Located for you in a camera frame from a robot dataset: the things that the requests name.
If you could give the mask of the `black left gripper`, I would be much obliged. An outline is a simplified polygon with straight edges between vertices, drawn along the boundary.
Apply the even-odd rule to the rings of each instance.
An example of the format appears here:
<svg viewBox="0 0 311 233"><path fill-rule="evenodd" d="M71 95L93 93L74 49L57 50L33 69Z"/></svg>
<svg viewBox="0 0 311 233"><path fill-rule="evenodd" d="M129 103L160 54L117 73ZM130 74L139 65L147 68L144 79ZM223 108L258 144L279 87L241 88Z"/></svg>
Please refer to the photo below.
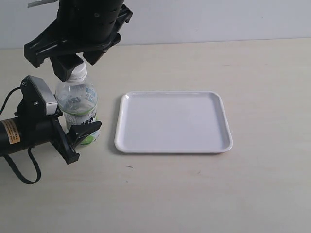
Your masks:
<svg viewBox="0 0 311 233"><path fill-rule="evenodd" d="M20 89L23 97L15 116L20 120L22 131L29 144L34 146L50 142L67 164L76 162L80 154L75 151L73 146L78 146L84 139L99 130L102 123L95 121L89 124L72 125L67 139L58 120L63 112L59 107L56 95L53 95L56 101L55 113L47 116L43 101L27 77L21 81Z"/></svg>

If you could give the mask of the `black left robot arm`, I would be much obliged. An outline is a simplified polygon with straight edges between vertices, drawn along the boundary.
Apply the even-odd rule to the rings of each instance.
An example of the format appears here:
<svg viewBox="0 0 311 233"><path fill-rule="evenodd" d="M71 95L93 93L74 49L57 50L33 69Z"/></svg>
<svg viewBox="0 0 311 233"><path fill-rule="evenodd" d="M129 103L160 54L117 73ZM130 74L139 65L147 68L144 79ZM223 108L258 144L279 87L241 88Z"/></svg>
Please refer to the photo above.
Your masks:
<svg viewBox="0 0 311 233"><path fill-rule="evenodd" d="M12 154L50 142L67 164L78 161L75 148L89 135L100 129L95 121L72 125L65 132L58 118L62 112L54 94L42 78L26 76L20 84L23 98L14 118L0 122L0 152Z"/></svg>

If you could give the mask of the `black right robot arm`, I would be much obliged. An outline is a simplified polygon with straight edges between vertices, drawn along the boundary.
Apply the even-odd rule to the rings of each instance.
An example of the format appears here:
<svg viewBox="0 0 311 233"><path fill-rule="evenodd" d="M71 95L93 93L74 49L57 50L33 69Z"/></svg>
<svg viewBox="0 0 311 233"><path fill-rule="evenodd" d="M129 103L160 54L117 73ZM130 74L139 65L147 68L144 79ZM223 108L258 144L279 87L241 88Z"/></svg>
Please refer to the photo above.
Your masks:
<svg viewBox="0 0 311 233"><path fill-rule="evenodd" d="M122 0L61 0L56 19L24 45L24 57L36 68L49 58L65 82L84 60L94 65L118 44L132 15Z"/></svg>

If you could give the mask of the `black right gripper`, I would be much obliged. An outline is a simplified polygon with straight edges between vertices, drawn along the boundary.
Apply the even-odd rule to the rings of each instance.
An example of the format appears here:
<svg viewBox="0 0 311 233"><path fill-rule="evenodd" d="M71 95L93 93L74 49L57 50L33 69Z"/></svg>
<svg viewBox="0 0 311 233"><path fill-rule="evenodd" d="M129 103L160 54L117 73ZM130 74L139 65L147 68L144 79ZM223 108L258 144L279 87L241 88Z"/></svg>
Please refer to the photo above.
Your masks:
<svg viewBox="0 0 311 233"><path fill-rule="evenodd" d="M66 82L83 63L94 65L121 41L119 33L133 12L125 4L60 4L56 19L24 45L24 57L36 68L51 58L54 74Z"/></svg>

